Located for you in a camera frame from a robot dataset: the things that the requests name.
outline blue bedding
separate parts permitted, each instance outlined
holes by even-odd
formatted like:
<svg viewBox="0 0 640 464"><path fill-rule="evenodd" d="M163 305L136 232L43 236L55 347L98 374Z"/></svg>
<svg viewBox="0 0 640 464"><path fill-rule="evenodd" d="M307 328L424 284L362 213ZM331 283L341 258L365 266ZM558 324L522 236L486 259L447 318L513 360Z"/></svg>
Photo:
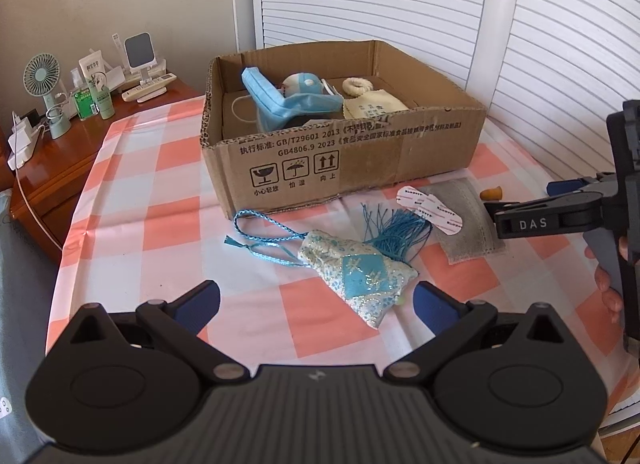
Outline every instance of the blue bedding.
<svg viewBox="0 0 640 464"><path fill-rule="evenodd" d="M56 265L17 222L0 192L0 463L21 463L40 445L24 391L44 358Z"/></svg>

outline cardboard box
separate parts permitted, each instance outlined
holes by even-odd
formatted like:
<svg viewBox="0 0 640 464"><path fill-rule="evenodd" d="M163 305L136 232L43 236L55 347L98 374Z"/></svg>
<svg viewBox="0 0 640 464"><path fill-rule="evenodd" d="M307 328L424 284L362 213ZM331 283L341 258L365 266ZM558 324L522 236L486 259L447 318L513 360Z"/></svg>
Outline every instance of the cardboard box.
<svg viewBox="0 0 640 464"><path fill-rule="evenodd" d="M337 119L256 133L231 104L247 92L244 67L278 86L312 72L336 88L368 78L409 110L382 119ZM236 104L255 117L251 99ZM229 219L240 209L283 211L354 191L467 167L486 109L453 82L385 42L311 42L221 56L210 63L200 143L218 200Z"/></svg>

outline gray cloth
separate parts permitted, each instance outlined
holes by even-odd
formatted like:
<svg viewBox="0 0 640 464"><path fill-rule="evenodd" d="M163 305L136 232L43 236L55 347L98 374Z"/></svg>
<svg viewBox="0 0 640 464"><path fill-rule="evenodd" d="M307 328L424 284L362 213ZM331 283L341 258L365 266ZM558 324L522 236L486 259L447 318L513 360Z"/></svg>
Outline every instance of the gray cloth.
<svg viewBox="0 0 640 464"><path fill-rule="evenodd" d="M0 397L12 413L0 418L0 463L24 462L41 443L24 407L24 393L44 358L56 265L10 222L0 193Z"/></svg>
<svg viewBox="0 0 640 464"><path fill-rule="evenodd" d="M455 235L447 235L434 227L449 264L484 257L504 248L491 217L468 179L434 183L418 189L435 195L462 219L462 229Z"/></svg>

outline wooden nightstand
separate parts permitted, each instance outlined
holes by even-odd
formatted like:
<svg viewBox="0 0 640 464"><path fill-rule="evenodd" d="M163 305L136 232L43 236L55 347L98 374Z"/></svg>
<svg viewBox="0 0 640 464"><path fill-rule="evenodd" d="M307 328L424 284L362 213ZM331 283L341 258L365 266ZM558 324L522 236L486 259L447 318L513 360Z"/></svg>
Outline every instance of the wooden nightstand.
<svg viewBox="0 0 640 464"><path fill-rule="evenodd" d="M49 133L41 137L33 157L19 170L22 189L31 207L60 245L65 242L84 183L111 124L136 112L194 98L199 94L176 80L167 86L167 91L162 96L142 104L136 101L124 102L117 94L112 96L116 111L113 118L103 120L99 115L85 121L73 118L71 129L59 139L54 141ZM60 251L31 216L17 183L14 184L10 213L20 221L45 253L60 263Z"/></svg>

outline finger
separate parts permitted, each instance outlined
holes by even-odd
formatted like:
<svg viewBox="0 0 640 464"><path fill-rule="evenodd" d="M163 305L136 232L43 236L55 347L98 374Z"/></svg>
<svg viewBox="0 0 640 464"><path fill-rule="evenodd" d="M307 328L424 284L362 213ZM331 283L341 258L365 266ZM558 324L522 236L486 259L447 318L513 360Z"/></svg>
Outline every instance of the finger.
<svg viewBox="0 0 640 464"><path fill-rule="evenodd" d="M620 242L618 243L618 248L620 251L620 255L622 256L622 258L624 258L625 260L627 260L628 258L628 254L629 254L629 242L626 239L626 237L620 237Z"/></svg>
<svg viewBox="0 0 640 464"><path fill-rule="evenodd" d="M607 271L602 269L602 267L596 267L596 272L594 273L593 278L595 279L596 286L599 290L604 292L611 287L611 277Z"/></svg>
<svg viewBox="0 0 640 464"><path fill-rule="evenodd" d="M602 303L614 313L622 311L622 298L613 289L607 289L603 292Z"/></svg>

